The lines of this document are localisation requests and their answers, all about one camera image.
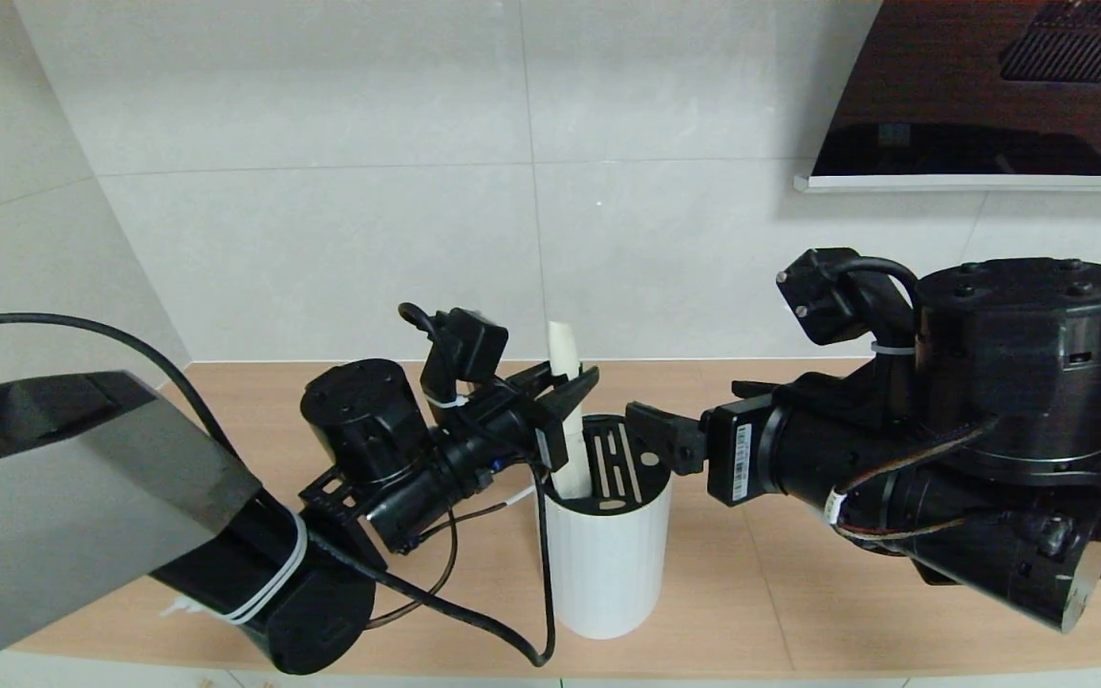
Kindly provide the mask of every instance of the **barcode label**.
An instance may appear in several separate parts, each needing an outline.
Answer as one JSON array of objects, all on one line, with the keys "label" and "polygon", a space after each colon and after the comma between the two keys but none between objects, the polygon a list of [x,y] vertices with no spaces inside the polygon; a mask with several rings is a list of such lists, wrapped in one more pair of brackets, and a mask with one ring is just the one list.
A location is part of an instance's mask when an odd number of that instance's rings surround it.
[{"label": "barcode label", "polygon": [[733,501],[745,500],[750,483],[750,436],[753,425],[738,426],[738,439],[733,449]]}]

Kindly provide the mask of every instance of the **white cable tie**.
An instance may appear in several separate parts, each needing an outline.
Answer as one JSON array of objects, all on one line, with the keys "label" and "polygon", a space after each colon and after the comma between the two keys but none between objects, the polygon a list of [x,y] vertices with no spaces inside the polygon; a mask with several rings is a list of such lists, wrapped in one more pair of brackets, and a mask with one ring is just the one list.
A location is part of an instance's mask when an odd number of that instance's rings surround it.
[{"label": "white cable tie", "polygon": [[171,615],[174,612],[181,612],[181,611],[184,611],[184,613],[187,614],[193,614],[205,611],[206,609],[207,609],[206,607],[198,604],[198,602],[196,600],[193,600],[193,598],[181,596],[176,598],[176,600],[172,600],[172,605],[170,607],[170,609],[162,611],[161,615]]},{"label": "white cable tie", "polygon": [[827,495],[827,503],[822,506],[822,517],[827,518],[827,523],[830,525],[837,525],[839,523],[839,510],[843,509],[843,500],[847,500],[848,495],[839,495],[833,488],[830,489],[830,495]]},{"label": "white cable tie", "polygon": [[869,348],[873,349],[874,353],[886,353],[887,357],[915,357],[915,347],[882,347],[877,341],[870,341]]},{"label": "white cable tie", "polygon": [[427,397],[427,403],[436,406],[437,409],[455,409],[458,406],[467,405],[470,402],[470,397],[458,395],[456,400],[450,402],[442,402],[440,400],[433,400],[433,397]]},{"label": "white cable tie", "polygon": [[301,514],[294,512],[292,506],[284,505],[284,509],[287,509],[287,512],[292,513],[292,521],[296,525],[296,546],[293,548],[292,556],[287,557],[287,561],[279,567],[279,571],[275,571],[270,582],[263,585],[262,589],[254,593],[252,598],[249,598],[248,602],[244,602],[244,604],[241,604],[239,609],[231,613],[219,614],[198,604],[192,598],[183,596],[176,598],[170,609],[161,612],[161,615],[170,615],[181,610],[184,610],[186,613],[206,611],[206,613],[218,615],[219,619],[227,621],[232,626],[243,626],[243,624],[252,621],[254,615],[258,615],[259,611],[262,611],[263,607],[271,603],[271,600],[279,594],[284,585],[287,585],[287,580],[292,579],[294,571],[305,560],[305,553],[308,552],[308,526],[305,524],[305,518],[302,518]]},{"label": "white cable tie", "polygon": [[517,492],[515,495],[509,496],[509,498],[506,498],[506,500],[503,500],[503,505],[505,505],[505,506],[512,506],[516,502],[520,502],[521,500],[524,500],[524,498],[528,496],[530,492],[533,492],[533,485],[532,484],[530,484],[528,488],[521,489],[521,491]]}]

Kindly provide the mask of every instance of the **white cylindrical holder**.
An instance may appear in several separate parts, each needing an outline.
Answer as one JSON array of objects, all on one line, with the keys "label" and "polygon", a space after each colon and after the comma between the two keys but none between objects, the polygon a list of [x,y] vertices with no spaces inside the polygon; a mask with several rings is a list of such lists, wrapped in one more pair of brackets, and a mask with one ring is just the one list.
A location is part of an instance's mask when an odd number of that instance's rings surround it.
[{"label": "white cylindrical holder", "polygon": [[636,630],[656,607],[669,527],[669,469],[631,452],[620,427],[620,416],[585,418],[592,496],[547,490],[555,618],[598,641]]}]

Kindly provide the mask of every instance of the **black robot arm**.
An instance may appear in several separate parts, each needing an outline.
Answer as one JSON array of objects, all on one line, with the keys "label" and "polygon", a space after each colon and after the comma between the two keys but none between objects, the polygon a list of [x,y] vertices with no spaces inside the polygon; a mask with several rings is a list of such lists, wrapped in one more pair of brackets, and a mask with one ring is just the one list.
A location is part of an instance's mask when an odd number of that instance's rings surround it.
[{"label": "black robot arm", "polygon": [[[364,630],[417,605],[501,637],[534,666],[549,660],[555,632],[543,483],[567,462],[563,422],[598,384],[598,370],[568,380],[543,362],[501,379],[503,327],[461,308],[428,316],[402,304],[399,314],[432,340],[423,384],[437,425],[425,422],[394,361],[356,361],[312,380],[301,413],[331,467],[301,492],[298,512],[250,473],[196,389],[156,349],[84,318],[0,314],[0,325],[86,329],[134,348],[174,380],[206,428],[127,372],[0,384],[0,648],[150,574],[183,592],[170,612],[217,613],[287,674],[324,669]],[[470,387],[459,393],[459,382]],[[515,465],[532,471],[539,505],[543,649],[497,619],[436,596],[455,564],[458,520],[511,500],[460,518],[453,506]],[[30,509],[33,517],[13,515]],[[363,520],[395,554],[449,528],[439,582],[424,590],[389,574]],[[410,603],[373,618],[377,583]]]},{"label": "black robot arm", "polygon": [[1101,577],[1101,265],[1023,258],[917,282],[819,249],[776,282],[809,339],[872,331],[873,360],[842,379],[735,380],[739,401],[698,422],[633,402],[630,432],[676,473],[706,465],[724,504],[799,498],[927,583],[1069,631]]}]

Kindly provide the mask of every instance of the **black cable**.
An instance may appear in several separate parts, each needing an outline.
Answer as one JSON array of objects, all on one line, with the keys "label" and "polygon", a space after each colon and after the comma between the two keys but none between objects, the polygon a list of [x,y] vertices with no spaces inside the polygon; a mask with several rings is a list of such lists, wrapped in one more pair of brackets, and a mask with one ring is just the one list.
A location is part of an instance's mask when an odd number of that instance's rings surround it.
[{"label": "black cable", "polygon": [[203,427],[206,427],[206,434],[210,436],[210,439],[218,441],[219,446],[228,450],[228,454],[231,454],[231,456],[240,458],[240,454],[236,452],[236,448],[232,447],[231,441],[228,440],[228,435],[224,432],[224,428],[219,426],[218,419],[215,419],[214,414],[210,413],[209,406],[201,400],[201,396],[198,395],[197,389],[193,387],[193,384],[189,382],[189,379],[186,378],[184,372],[181,372],[181,369],[178,369],[174,362],[170,361],[164,353],[159,352],[159,350],[152,347],[152,345],[145,343],[145,341],[137,338],[134,335],[130,335],[130,332],[118,329],[117,327],[105,325],[103,323],[97,323],[95,319],[57,314],[0,314],[0,325],[55,325],[58,327],[84,329],[118,340],[120,343],[134,349],[144,358],[148,358],[152,364],[156,365],[157,369],[161,369],[161,371],[163,371],[164,374],[172,380],[172,384],[177,387],[181,395],[184,396],[185,401],[189,403],[189,408],[192,408],[193,413],[197,415]]},{"label": "black cable", "polygon": [[923,466],[926,465],[926,462],[944,457],[953,449],[960,448],[963,445],[969,445],[971,441],[988,435],[989,432],[992,432],[992,428],[996,427],[996,422],[998,418],[992,416],[982,419],[982,422],[964,425],[956,428],[956,430],[948,432],[945,435],[936,436],[933,439],[925,441],[925,444],[913,448],[909,452],[904,454],[902,457],[886,461],[884,465],[871,467],[871,469],[861,471],[861,473],[853,476],[847,482],[835,489],[836,495],[847,495],[847,493],[852,492],[853,489],[860,488],[861,484],[877,478],[880,474],[894,473],[896,470],[903,470],[906,467]]},{"label": "black cable", "polygon": [[[449,582],[449,576],[453,576],[453,567],[455,567],[456,563],[458,563],[459,520],[472,517],[472,515],[475,514],[467,514],[465,515],[465,517],[458,518],[453,514],[453,510],[449,510],[449,520],[437,526],[437,528],[445,528],[445,527],[449,528],[449,534],[451,535],[451,545],[449,545],[449,561],[447,561],[445,565],[445,571],[440,574],[440,578],[436,581],[436,583],[434,583],[432,588],[428,589],[428,592],[430,592],[432,596],[436,596],[437,592],[440,592],[440,589],[445,588],[445,583]],[[403,618],[403,615],[410,614],[412,611],[415,611],[421,605],[423,605],[423,602],[418,601],[406,602],[406,604],[397,607],[397,609],[394,609],[393,611],[385,612],[379,615],[379,618],[369,619],[368,623],[363,625],[363,630],[371,631],[373,630],[373,627],[385,626],[386,624],[393,623],[399,619]]]},{"label": "black cable", "polygon": [[891,275],[891,277],[900,280],[904,292],[908,293],[908,301],[912,301],[912,308],[916,308],[916,283],[920,280],[903,263],[887,260],[887,258],[857,256],[829,265],[827,271],[833,277],[851,272],[877,272]]},{"label": "black cable", "polygon": [[542,596],[543,604],[546,607],[547,620],[547,643],[541,653],[523,635],[512,630],[512,627],[506,626],[503,622],[499,622],[487,614],[468,610],[466,607],[454,604],[445,598],[432,596],[428,591],[416,587],[414,583],[406,582],[406,580],[399,578],[399,576],[393,576],[388,571],[368,566],[366,561],[360,561],[359,558],[342,552],[342,549],[337,548],[331,543],[327,543],[327,540],[315,535],[315,533],[309,533],[309,537],[314,537],[318,545],[327,549],[328,553],[331,553],[341,563],[345,563],[346,566],[358,570],[359,574],[367,576],[367,578],[374,580],[377,583],[384,585],[390,590],[401,592],[403,596],[411,598],[411,600],[423,602],[428,609],[436,610],[449,619],[456,619],[461,623],[467,623],[470,626],[478,627],[478,630],[486,631],[512,645],[516,652],[525,655],[525,658],[533,666],[545,666],[550,660],[550,656],[554,655],[555,645],[554,593],[550,591],[550,558],[547,552],[546,488],[543,487],[541,476],[538,476],[539,462],[526,461],[525,463],[530,467],[530,473],[533,474],[533,488],[538,498],[538,549],[542,554]]},{"label": "black cable", "polygon": [[[432,325],[430,318],[423,309],[417,308],[412,304],[402,304],[403,306],[411,306],[416,310],[416,314],[423,314],[423,321],[425,327],[428,327],[428,336],[433,338],[433,345],[439,339],[439,332],[437,332],[436,326]],[[402,317],[410,318],[406,313],[402,313]],[[84,329],[88,331],[95,331],[97,335],[108,337],[120,341],[120,343],[127,345],[131,349],[140,352],[143,357],[148,358],[150,362],[159,367],[164,374],[172,380],[172,384],[177,387],[181,395],[189,403],[193,408],[193,413],[197,415],[201,425],[206,427],[206,434],[209,435],[215,441],[228,452],[232,454],[233,457],[239,458],[236,448],[232,447],[231,440],[228,440],[228,435],[224,432],[222,427],[219,426],[219,422],[215,418],[214,413],[211,413],[209,406],[198,392],[186,378],[184,372],[181,372],[178,367],[172,364],[172,361],[164,357],[156,348],[152,345],[145,343],[145,341],[130,335],[130,332],[123,331],[121,329],[105,325],[103,323],[92,321],[92,319],[64,316],[57,314],[34,314],[34,313],[17,313],[17,314],[0,314],[0,325],[25,325],[30,323],[31,325],[54,325],[61,327],[70,327],[75,329]],[[447,359],[447,351],[445,348],[440,347],[443,356]],[[451,374],[451,365],[447,367],[449,374]],[[554,654],[555,645],[555,627],[554,627],[554,593],[550,591],[550,558],[549,558],[549,547],[547,547],[547,521],[546,521],[546,488],[543,487],[542,480],[538,476],[539,462],[534,459],[528,459],[525,463],[530,467],[530,473],[533,474],[533,487],[534,492],[537,493],[538,498],[538,549],[542,556],[542,596],[543,604],[546,607],[546,620],[547,620],[547,641],[546,647],[538,653],[536,648],[525,640],[520,633],[512,631],[510,626],[504,623],[492,619],[487,614],[481,614],[472,610],[465,609],[462,605],[454,604],[445,600],[444,598],[437,597],[436,593],[432,593],[419,589],[414,583],[406,582],[397,576],[390,575],[388,571],[378,570],[368,566],[367,563],[360,561],[358,558],[352,557],[350,554],[342,552],[336,545],[329,543],[324,537],[317,535],[316,532],[309,532],[309,539],[315,540],[325,552],[334,554],[345,565],[350,566],[359,574],[367,576],[374,580],[377,583],[384,585],[384,587],[393,589],[394,591],[401,592],[403,596],[411,598],[412,601],[418,602],[419,604],[427,605],[432,610],[436,610],[450,619],[456,619],[462,623],[468,623],[470,626],[480,627],[480,630],[489,632],[494,636],[501,637],[509,645],[512,645],[519,653],[525,655],[533,666],[543,666],[550,660],[550,656]],[[270,501],[279,503],[274,498],[270,496],[270,493],[263,492],[263,501],[265,498],[270,498]]]},{"label": "black cable", "polygon": [[470,520],[472,517],[484,517],[484,515],[487,515],[487,514],[493,514],[493,513],[502,510],[506,505],[508,505],[508,502],[501,502],[499,504],[492,504],[490,506],[487,506],[487,509],[484,509],[484,510],[478,510],[477,512],[470,512],[468,514],[465,514],[465,515],[462,515],[462,517],[457,517],[455,520],[455,523],[454,523],[454,520],[450,518],[450,520],[447,520],[447,522],[445,522],[445,523],[442,523],[439,525],[434,525],[433,527],[428,527],[427,531],[424,531],[423,533],[418,534],[418,537],[416,537],[416,543],[418,543],[419,545],[423,545],[424,543],[427,543],[428,539],[432,539],[433,535],[436,535],[437,533],[444,531],[446,527],[453,527],[454,531],[455,531],[456,524],[459,524],[459,523],[464,522],[464,520]]},{"label": "black cable", "polygon": [[406,323],[411,323],[432,340],[432,349],[440,357],[440,364],[445,367],[446,387],[438,389],[437,396],[443,404],[449,404],[456,400],[456,369],[453,358],[449,356],[449,348],[445,346],[445,339],[440,336],[440,328],[432,320],[432,317],[410,301],[403,301],[397,305],[397,315]]}]

